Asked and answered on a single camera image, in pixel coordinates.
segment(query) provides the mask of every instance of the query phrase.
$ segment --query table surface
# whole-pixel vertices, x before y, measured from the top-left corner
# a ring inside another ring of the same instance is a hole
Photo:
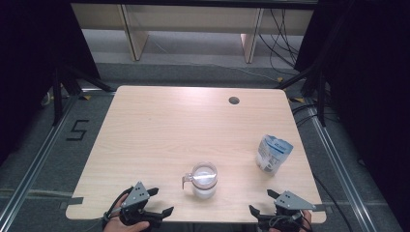
[[[231,97],[238,104],[229,102]],[[294,146],[271,177],[255,163],[264,134]],[[210,199],[182,189],[182,177],[201,161],[219,172]],[[174,206],[166,221],[256,222],[249,205],[261,214],[275,212],[267,189],[290,190],[321,204],[308,159],[283,91],[272,89],[122,86],[105,116],[100,133],[78,181],[70,205],[71,219],[100,218],[116,197],[141,181],[159,188],[145,207],[161,212]],[[312,222],[326,220],[324,212]]]

